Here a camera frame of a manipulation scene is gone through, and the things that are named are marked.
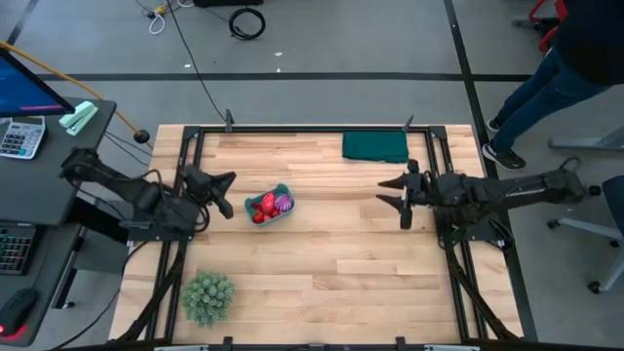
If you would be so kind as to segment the grey desk foot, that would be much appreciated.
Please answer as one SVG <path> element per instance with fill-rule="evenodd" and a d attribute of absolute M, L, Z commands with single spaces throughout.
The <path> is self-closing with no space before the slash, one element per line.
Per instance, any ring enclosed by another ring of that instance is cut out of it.
<path fill-rule="evenodd" d="M 624 126 L 601 137 L 555 136 L 549 139 L 548 145 L 554 149 L 624 152 Z"/>

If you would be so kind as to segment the teal plastic tupperware container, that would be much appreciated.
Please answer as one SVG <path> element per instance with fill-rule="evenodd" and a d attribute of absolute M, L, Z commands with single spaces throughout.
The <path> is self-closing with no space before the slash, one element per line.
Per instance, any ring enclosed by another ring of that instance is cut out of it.
<path fill-rule="evenodd" d="M 254 216 L 254 214 L 256 212 L 262 212 L 262 210 L 261 211 L 257 211 L 255 209 L 253 209 L 252 208 L 252 203 L 260 203 L 262 197 L 267 192 L 273 192 L 275 194 L 275 198 L 277 196 L 279 196 L 280 194 L 284 194 L 284 193 L 289 194 L 292 197 L 292 199 L 293 199 L 292 209 L 290 211 L 286 212 L 286 213 L 281 213 L 280 215 L 278 215 L 276 217 L 272 217 L 272 218 L 268 214 L 264 214 L 264 221 L 262 223 L 260 223 L 260 224 L 256 224 L 256 223 L 253 222 L 253 216 Z M 265 192 L 265 193 L 263 193 L 261 195 L 258 195 L 256 197 L 248 198 L 248 199 L 245 200 L 245 203 L 244 203 L 246 214 L 248 215 L 248 217 L 252 221 L 252 223 L 255 224 L 256 226 L 266 226 L 266 225 L 271 224 L 273 222 L 276 222 L 276 221 L 278 221 L 278 220 L 280 220 L 282 218 L 285 218 L 286 216 L 290 215 L 293 212 L 294 208 L 295 208 L 294 196 L 292 195 L 292 193 L 290 192 L 289 188 L 284 183 L 277 184 L 273 189 L 271 189 L 271 190 L 269 190 L 267 192 Z"/>

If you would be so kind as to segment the grey desk calculator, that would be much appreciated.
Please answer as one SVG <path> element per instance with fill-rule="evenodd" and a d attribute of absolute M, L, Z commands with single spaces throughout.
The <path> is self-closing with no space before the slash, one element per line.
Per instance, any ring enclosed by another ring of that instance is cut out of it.
<path fill-rule="evenodd" d="M 45 136 L 43 116 L 10 118 L 8 128 L 0 138 L 0 157 L 31 160 Z"/>

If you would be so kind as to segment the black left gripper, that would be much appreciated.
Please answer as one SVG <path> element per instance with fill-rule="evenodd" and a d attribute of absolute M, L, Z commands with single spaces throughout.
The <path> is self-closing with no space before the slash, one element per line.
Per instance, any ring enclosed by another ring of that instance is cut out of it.
<path fill-rule="evenodd" d="M 183 178 L 186 184 L 186 193 L 199 205 L 214 202 L 219 212 L 225 218 L 232 218 L 233 207 L 225 198 L 227 191 L 237 175 L 229 172 L 221 175 L 208 175 L 193 165 L 184 169 Z"/>

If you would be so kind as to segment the person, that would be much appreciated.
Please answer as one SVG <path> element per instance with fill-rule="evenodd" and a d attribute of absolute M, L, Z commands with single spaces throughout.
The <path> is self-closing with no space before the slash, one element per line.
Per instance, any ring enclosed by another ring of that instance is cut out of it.
<path fill-rule="evenodd" d="M 538 122 L 624 85 L 624 0 L 575 0 L 535 73 L 487 121 L 485 158 L 508 171 L 526 161 L 512 147 Z"/>

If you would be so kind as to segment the black floor box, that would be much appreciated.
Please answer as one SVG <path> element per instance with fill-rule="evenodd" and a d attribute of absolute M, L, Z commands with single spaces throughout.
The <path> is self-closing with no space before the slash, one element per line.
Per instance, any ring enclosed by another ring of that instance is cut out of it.
<path fill-rule="evenodd" d="M 193 0 L 195 6 L 200 8 L 227 7 L 227 6 L 259 6 L 264 0 Z"/>

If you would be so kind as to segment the black computer monitor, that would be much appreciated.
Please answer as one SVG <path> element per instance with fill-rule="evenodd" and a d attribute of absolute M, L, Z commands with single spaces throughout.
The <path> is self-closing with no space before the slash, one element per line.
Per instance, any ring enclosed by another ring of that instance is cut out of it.
<path fill-rule="evenodd" d="M 62 115 L 75 108 L 0 48 L 0 117 Z"/>

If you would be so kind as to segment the green potted plant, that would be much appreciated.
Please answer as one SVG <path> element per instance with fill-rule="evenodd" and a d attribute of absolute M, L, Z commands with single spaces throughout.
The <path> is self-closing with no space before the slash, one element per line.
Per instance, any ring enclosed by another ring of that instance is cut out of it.
<path fill-rule="evenodd" d="M 199 328 L 212 328 L 227 319 L 232 305 L 234 284 L 223 273 L 200 271 L 180 291 L 186 318 Z"/>

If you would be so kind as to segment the mint green stapler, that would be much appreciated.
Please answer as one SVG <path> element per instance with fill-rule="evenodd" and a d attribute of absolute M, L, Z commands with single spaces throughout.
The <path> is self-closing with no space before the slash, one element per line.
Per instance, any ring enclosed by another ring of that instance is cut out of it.
<path fill-rule="evenodd" d="M 73 113 L 62 116 L 58 123 L 69 135 L 76 137 L 97 113 L 98 108 L 92 102 L 83 101 Z"/>

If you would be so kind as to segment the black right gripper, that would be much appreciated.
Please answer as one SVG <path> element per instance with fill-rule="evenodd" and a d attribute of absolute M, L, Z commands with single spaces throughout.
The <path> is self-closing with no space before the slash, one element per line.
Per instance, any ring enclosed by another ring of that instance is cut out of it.
<path fill-rule="evenodd" d="M 400 226 L 407 230 L 412 224 L 412 207 L 432 204 L 434 184 L 429 171 L 422 173 L 416 160 L 409 159 L 404 173 L 394 179 L 381 181 L 378 185 L 386 188 L 403 189 L 402 196 L 376 194 L 375 197 L 390 205 L 400 214 Z"/>

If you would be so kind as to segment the dark green folded cloth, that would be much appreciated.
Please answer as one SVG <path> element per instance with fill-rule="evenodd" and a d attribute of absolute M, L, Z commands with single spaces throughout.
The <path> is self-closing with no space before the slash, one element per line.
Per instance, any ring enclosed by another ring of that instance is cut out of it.
<path fill-rule="evenodd" d="M 342 134 L 342 157 L 350 160 L 401 164 L 409 159 L 407 136 L 397 131 Z"/>

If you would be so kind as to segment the blue office swivel chair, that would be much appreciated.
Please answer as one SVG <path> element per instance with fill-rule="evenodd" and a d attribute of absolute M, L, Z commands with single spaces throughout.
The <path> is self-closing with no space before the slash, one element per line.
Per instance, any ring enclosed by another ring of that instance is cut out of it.
<path fill-rule="evenodd" d="M 568 226 L 606 237 L 609 239 L 609 244 L 618 249 L 617 256 L 606 276 L 602 280 L 593 281 L 587 285 L 587 289 L 595 294 L 607 292 L 624 273 L 624 175 L 604 181 L 602 194 L 615 227 L 607 227 L 569 217 L 555 218 L 546 223 L 551 230 Z"/>

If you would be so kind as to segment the black aluminium table frame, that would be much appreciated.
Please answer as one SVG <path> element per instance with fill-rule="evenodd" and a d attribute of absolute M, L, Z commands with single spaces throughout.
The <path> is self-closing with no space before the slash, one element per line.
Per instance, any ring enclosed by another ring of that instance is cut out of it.
<path fill-rule="evenodd" d="M 150 165 L 170 185 L 194 164 L 235 172 L 234 215 L 212 211 L 209 228 L 186 244 L 150 243 L 128 263 L 110 334 L 138 317 L 167 268 L 181 274 L 143 337 L 230 346 L 284 344 L 326 349 L 494 338 L 493 329 L 450 275 L 438 243 L 439 214 L 417 208 L 410 230 L 375 197 L 397 176 L 395 164 L 342 157 L 341 125 L 162 125 Z M 291 214 L 256 226 L 244 203 L 284 183 Z M 180 291 L 200 271 L 234 284 L 226 320 L 199 328 L 186 318 Z"/>

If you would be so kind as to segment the backlit black keyboard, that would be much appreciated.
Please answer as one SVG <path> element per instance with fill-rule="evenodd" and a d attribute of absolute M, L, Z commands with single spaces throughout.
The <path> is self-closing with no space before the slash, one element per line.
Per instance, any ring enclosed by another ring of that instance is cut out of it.
<path fill-rule="evenodd" d="M 0 275 L 27 273 L 37 236 L 35 226 L 0 226 Z"/>

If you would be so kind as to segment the black office desk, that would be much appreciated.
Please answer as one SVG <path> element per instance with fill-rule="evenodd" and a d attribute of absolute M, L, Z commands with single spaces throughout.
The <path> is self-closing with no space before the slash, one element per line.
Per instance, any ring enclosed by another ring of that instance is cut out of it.
<path fill-rule="evenodd" d="M 34 159 L 0 157 L 0 221 L 39 227 L 39 241 L 27 273 L 0 274 L 0 307 L 19 290 L 33 288 L 37 292 L 35 304 L 19 331 L 9 337 L 0 336 L 0 350 L 32 344 L 80 233 L 79 224 L 66 221 L 77 190 L 60 178 L 59 172 L 72 148 L 100 145 L 117 104 L 96 100 L 94 105 L 98 108 L 96 116 L 77 136 L 69 135 L 57 116 L 47 116 L 46 137 Z"/>

